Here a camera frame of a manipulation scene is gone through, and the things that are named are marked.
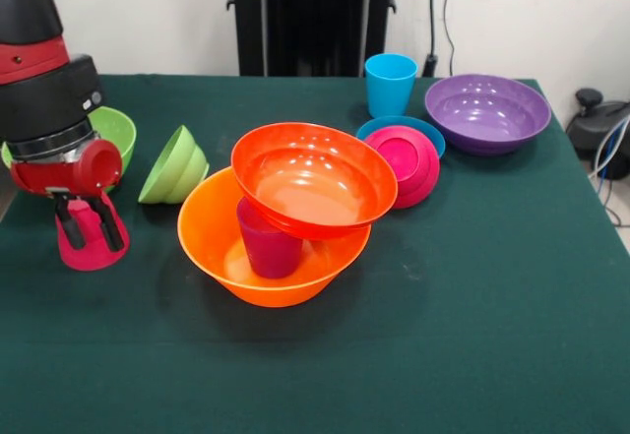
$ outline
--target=light green bowl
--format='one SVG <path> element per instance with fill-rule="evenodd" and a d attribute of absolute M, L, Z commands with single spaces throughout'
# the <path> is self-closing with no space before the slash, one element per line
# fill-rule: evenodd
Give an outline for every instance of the light green bowl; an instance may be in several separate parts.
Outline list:
<path fill-rule="evenodd" d="M 210 166 L 185 126 L 179 126 L 159 154 L 142 187 L 138 203 L 183 203 L 203 181 Z"/>
<path fill-rule="evenodd" d="M 88 117 L 92 127 L 106 141 L 111 142 L 122 156 L 122 172 L 129 166 L 136 145 L 136 126 L 126 114 L 102 106 L 91 112 Z M 2 144 L 2 161 L 7 168 L 11 167 L 11 153 L 6 144 Z"/>

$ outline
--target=red-orange bowl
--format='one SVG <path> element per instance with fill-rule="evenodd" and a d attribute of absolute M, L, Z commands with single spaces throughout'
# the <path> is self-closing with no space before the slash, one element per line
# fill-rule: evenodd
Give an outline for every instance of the red-orange bowl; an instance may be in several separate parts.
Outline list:
<path fill-rule="evenodd" d="M 179 242 L 188 258 L 240 299 L 285 307 L 318 294 L 365 248 L 370 226 L 337 239 L 305 241 L 298 268 L 282 279 L 256 275 L 249 264 L 236 216 L 243 197 L 231 167 L 207 178 L 181 207 Z"/>
<path fill-rule="evenodd" d="M 245 196 L 296 237 L 329 239 L 365 227 L 392 208 L 396 175 L 356 137 L 317 124 L 270 124 L 234 146 L 232 167 Z"/>

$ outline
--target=bowl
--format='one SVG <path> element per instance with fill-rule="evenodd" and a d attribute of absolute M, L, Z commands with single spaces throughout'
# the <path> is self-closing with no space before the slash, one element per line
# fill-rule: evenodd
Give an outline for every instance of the bowl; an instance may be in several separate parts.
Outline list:
<path fill-rule="evenodd" d="M 392 209 L 402 210 L 415 206 L 426 199 L 431 194 L 440 177 L 440 158 L 437 151 L 427 149 L 428 172 L 424 181 L 415 190 L 407 194 L 399 194 Z"/>
<path fill-rule="evenodd" d="M 236 216 L 243 197 L 231 167 L 208 177 L 184 202 L 177 220 L 179 242 L 190 260 L 235 296 L 257 306 L 303 303 L 349 266 L 367 244 L 370 226 L 337 239 L 305 241 L 300 265 L 283 279 L 252 272 Z"/>
<path fill-rule="evenodd" d="M 428 173 L 426 147 L 431 142 L 421 132 L 407 126 L 388 126 L 365 139 L 390 164 L 398 180 L 398 194 L 411 193 L 420 186 Z"/>
<path fill-rule="evenodd" d="M 440 158 L 446 151 L 446 142 L 440 131 L 428 122 L 410 116 L 381 116 L 367 121 L 356 131 L 356 138 L 364 141 L 373 132 L 388 126 L 407 126 L 421 132 L 429 138 Z"/>
<path fill-rule="evenodd" d="M 122 173 L 129 166 L 136 144 L 136 126 L 134 122 L 124 114 L 111 107 L 101 106 L 88 114 L 92 127 L 106 141 L 111 142 L 120 152 L 122 157 Z M 2 161 L 8 168 L 11 167 L 11 153 L 7 144 L 2 145 Z"/>
<path fill-rule="evenodd" d="M 490 75 L 440 80 L 427 91 L 425 104 L 446 140 L 474 155 L 512 152 L 551 120 L 551 108 L 536 90 Z"/>
<path fill-rule="evenodd" d="M 159 154 L 138 203 L 182 203 L 208 173 L 210 165 L 185 126 L 179 126 Z"/>
<path fill-rule="evenodd" d="M 371 224 L 394 205 L 396 175 L 376 151 L 344 132 L 279 123 L 245 134 L 231 157 L 236 179 L 284 232 L 329 239 Z"/>

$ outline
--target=dark green felt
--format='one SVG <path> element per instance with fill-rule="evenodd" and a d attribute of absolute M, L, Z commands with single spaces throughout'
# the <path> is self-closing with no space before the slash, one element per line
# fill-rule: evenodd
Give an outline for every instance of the dark green felt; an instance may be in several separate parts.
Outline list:
<path fill-rule="evenodd" d="M 630 432 L 630 259 L 555 122 L 515 154 L 448 150 L 431 197 L 378 222 L 314 300 L 269 310 L 180 250 L 136 198 L 186 124 L 212 170 L 247 130 L 353 132 L 359 79 L 104 77 L 138 126 L 113 200 L 119 264 L 59 261 L 51 203 L 0 223 L 0 432 Z M 416 85 L 409 114 L 425 117 Z"/>

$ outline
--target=magenta bowl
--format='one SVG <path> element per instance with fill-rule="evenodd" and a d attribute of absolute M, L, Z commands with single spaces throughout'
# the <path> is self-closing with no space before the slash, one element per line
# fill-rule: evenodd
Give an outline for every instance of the magenta bowl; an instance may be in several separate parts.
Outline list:
<path fill-rule="evenodd" d="M 424 102 L 445 139 L 473 155 L 512 152 L 551 120 L 551 108 L 542 94 L 490 75 L 440 80 L 426 92 Z"/>

